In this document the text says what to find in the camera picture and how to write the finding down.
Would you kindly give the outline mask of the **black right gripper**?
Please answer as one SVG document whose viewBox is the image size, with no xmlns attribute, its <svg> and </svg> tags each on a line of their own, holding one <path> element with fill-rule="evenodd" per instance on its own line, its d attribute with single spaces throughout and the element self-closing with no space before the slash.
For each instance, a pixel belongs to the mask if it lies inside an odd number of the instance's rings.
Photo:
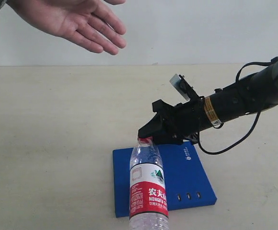
<svg viewBox="0 0 278 230">
<path fill-rule="evenodd" d="M 153 137 L 157 145 L 181 145 L 185 140 L 198 143 L 199 119 L 204 97 L 171 106 L 162 100 L 152 103 L 156 115 L 138 130 L 139 138 Z"/>
</svg>

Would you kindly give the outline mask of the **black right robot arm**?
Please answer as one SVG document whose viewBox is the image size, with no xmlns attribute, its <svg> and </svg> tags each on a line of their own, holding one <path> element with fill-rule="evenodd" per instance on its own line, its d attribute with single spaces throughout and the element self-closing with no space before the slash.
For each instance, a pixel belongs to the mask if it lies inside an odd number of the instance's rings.
<svg viewBox="0 0 278 230">
<path fill-rule="evenodd" d="M 172 106 L 162 100 L 153 102 L 155 116 L 138 130 L 138 137 L 152 138 L 157 145 L 196 142 L 203 130 L 277 106 L 278 57 L 249 65 L 262 66 L 263 70 L 245 77 L 238 73 L 234 83 L 215 89 L 209 96 L 199 96 L 184 76 L 175 74 L 170 83 L 186 103 Z"/>
</svg>

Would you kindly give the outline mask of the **person's open bare hand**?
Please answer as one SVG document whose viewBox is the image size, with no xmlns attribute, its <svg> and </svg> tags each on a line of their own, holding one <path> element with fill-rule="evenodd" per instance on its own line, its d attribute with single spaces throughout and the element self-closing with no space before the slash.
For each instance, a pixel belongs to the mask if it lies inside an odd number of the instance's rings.
<svg viewBox="0 0 278 230">
<path fill-rule="evenodd" d="M 108 7 L 123 0 L 9 0 L 28 24 L 92 53 L 117 55 L 126 47 L 126 27 Z"/>
</svg>

